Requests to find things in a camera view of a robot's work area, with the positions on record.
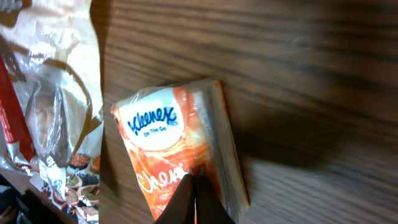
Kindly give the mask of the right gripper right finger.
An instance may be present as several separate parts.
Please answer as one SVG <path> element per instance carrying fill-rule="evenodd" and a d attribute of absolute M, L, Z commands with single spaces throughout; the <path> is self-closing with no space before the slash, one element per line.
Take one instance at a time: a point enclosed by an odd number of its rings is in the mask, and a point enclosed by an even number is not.
<path fill-rule="evenodd" d="M 198 224 L 235 224 L 204 176 L 195 177 L 195 197 Z"/>

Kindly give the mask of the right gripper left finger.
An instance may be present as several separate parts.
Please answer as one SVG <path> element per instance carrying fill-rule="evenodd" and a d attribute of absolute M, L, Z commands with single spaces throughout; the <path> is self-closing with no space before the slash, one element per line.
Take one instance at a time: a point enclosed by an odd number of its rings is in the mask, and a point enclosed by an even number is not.
<path fill-rule="evenodd" d="M 154 224 L 194 224 L 195 190 L 193 176 L 184 175 L 166 208 Z"/>

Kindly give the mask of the orange small packet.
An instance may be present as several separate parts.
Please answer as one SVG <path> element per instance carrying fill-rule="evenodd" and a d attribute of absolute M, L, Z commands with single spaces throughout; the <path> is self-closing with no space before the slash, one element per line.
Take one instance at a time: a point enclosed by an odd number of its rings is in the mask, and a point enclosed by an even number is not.
<path fill-rule="evenodd" d="M 188 173 L 209 179 L 233 221 L 249 208 L 219 80 L 145 88 L 111 113 L 154 218 Z"/>

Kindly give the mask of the red stick packet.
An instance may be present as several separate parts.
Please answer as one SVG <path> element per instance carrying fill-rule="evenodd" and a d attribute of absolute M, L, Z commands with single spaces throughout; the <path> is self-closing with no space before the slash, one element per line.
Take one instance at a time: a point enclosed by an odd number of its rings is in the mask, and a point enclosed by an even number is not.
<path fill-rule="evenodd" d="M 19 143 L 19 152 L 27 162 L 30 162 L 34 156 L 32 138 L 2 57 L 1 123 L 6 142 Z"/>

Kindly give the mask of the brown snack pouch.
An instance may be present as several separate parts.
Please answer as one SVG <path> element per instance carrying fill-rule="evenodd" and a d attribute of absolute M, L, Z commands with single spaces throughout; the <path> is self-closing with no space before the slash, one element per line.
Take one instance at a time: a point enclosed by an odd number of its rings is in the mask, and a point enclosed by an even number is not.
<path fill-rule="evenodd" d="M 77 223 L 99 221 L 103 98 L 90 6 L 1 1 L 1 57 L 34 148 L 27 162 L 1 123 L 1 167 L 28 175 Z"/>

